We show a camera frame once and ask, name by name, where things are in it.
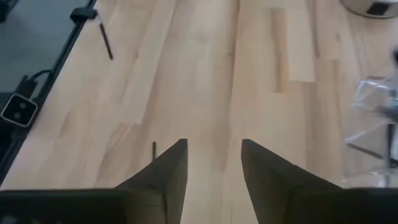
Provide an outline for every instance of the black cable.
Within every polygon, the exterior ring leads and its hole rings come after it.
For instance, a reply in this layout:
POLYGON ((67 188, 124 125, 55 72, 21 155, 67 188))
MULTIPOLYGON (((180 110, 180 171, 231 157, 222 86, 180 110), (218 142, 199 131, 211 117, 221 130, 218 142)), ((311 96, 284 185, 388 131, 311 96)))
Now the black cable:
POLYGON ((28 81, 34 81, 36 78, 39 78, 41 75, 46 74, 46 73, 51 73, 51 70, 41 70, 37 72, 36 74, 32 75, 28 81))

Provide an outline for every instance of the small black device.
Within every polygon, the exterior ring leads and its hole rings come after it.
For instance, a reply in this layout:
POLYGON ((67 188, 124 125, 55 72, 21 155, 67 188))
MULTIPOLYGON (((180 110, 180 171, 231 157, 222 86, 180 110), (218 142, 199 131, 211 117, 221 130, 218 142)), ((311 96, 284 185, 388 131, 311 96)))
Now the small black device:
POLYGON ((0 117, 12 124, 26 128, 30 125, 37 111, 37 104, 14 93, 1 111, 0 117))
POLYGON ((42 70, 31 77, 24 75, 14 92, 0 94, 1 125, 28 128, 36 115, 38 106, 31 100, 37 86, 36 78, 49 74, 51 70, 42 70))

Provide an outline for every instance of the wooden tabletop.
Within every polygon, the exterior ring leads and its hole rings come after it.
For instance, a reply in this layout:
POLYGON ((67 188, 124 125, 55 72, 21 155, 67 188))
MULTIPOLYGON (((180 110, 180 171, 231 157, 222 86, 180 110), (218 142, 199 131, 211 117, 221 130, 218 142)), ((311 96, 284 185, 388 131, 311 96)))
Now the wooden tabletop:
POLYGON ((182 223, 256 223, 252 139, 339 183, 360 80, 389 75, 398 19, 338 0, 97 0, 2 189, 114 187, 187 138, 182 223))

